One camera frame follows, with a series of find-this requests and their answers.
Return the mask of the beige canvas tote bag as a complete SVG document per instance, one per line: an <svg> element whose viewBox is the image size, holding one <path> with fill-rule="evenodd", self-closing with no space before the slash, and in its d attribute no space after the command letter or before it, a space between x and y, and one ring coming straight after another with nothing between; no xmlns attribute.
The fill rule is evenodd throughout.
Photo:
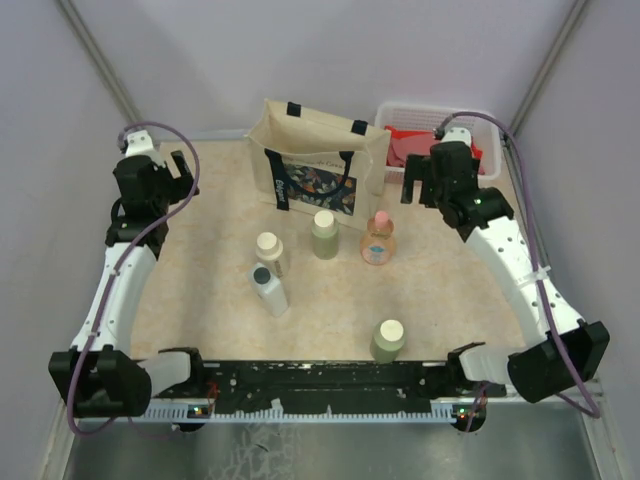
<svg viewBox="0 0 640 480"><path fill-rule="evenodd" d="M283 211L331 211L364 230L384 192L391 132L267 99L248 141L258 198Z"/></svg>

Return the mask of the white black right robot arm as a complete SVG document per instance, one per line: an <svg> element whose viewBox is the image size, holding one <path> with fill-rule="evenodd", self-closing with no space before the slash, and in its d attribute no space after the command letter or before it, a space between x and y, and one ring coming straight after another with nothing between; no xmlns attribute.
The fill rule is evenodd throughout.
<svg viewBox="0 0 640 480"><path fill-rule="evenodd" d="M462 141L440 142L407 157L401 200L437 209L464 244L488 266L519 322L525 346L473 343L452 352L448 387L470 395L482 382L511 385L537 403L591 380L610 341L600 321L589 323L533 259L514 212L495 187L478 184L480 162Z"/></svg>

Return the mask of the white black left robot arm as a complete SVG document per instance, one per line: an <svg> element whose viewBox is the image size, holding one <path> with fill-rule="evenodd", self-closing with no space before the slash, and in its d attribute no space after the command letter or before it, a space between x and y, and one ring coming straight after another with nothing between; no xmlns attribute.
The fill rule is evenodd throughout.
<svg viewBox="0 0 640 480"><path fill-rule="evenodd" d="M194 177L181 151L171 158L179 174L151 154L128 154L113 170L119 198L111 208L104 266L81 330L66 351L51 355L48 371L70 420L143 415L152 398L176 388L201 394L208 373L193 347L131 358L131 334L146 282L154 270L169 228L166 215L197 195Z"/></svg>

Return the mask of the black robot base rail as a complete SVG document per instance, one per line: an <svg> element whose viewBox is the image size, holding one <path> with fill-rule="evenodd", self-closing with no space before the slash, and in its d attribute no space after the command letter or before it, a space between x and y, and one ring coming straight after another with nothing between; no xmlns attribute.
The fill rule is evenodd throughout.
<svg viewBox="0 0 640 480"><path fill-rule="evenodd" d="M457 361L208 361L200 378L163 400L200 398L219 414L255 413L279 401L286 414L422 414L476 388Z"/></svg>

